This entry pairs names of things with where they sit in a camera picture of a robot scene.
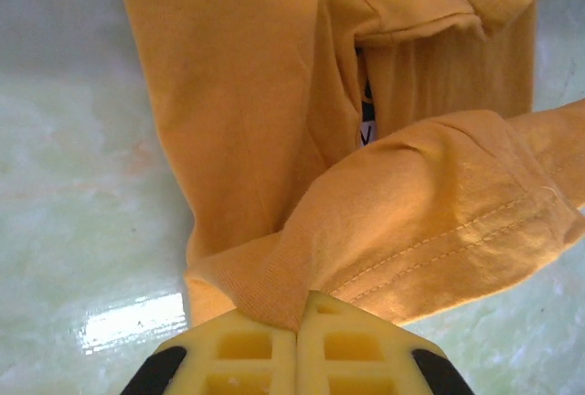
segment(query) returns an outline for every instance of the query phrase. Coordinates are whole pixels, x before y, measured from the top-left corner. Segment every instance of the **glossy floor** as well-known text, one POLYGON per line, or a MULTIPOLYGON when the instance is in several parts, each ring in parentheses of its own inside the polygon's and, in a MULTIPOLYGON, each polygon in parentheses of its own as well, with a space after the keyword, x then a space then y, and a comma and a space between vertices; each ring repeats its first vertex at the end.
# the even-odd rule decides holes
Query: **glossy floor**
MULTIPOLYGON (((538 30, 537 109, 585 98, 585 0, 538 30)), ((187 326, 192 226, 122 0, 1 0, 0 34, 0 393, 116 394, 187 326)), ((583 394, 583 249, 409 328, 478 394, 583 394)))

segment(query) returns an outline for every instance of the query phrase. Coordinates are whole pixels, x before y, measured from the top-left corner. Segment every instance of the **green marble floor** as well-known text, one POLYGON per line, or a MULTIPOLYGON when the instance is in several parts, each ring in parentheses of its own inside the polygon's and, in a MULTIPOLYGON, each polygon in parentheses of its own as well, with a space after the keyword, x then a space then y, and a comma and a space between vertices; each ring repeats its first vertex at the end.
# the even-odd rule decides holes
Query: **green marble floor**
MULTIPOLYGON (((0 394, 116 394, 186 329, 193 219, 122 0, 0 0, 0 35, 0 394)), ((585 0, 540 0, 536 98, 585 98, 585 0)), ((584 394, 584 249, 409 329, 478 395, 584 394)))

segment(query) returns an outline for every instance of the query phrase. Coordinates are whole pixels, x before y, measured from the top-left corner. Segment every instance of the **tile floor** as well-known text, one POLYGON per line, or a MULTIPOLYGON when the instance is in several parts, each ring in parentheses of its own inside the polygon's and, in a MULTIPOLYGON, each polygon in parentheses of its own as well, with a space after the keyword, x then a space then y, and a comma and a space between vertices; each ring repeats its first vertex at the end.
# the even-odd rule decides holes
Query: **tile floor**
MULTIPOLYGON (((585 0, 540 0, 539 110, 585 98, 585 0)), ((192 218, 122 0, 0 0, 0 393, 119 393, 186 329, 192 218)), ((478 394, 585 393, 585 246, 409 328, 478 394)))

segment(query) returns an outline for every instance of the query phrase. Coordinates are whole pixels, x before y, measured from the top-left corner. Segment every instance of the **yellow plastic object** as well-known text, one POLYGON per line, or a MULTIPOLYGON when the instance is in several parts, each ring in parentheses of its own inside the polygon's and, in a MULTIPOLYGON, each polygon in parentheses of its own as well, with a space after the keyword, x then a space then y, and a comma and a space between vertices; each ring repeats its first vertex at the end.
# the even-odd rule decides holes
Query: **yellow plastic object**
POLYGON ((473 395, 439 347, 311 292, 292 331, 238 310, 164 342, 122 395, 473 395))

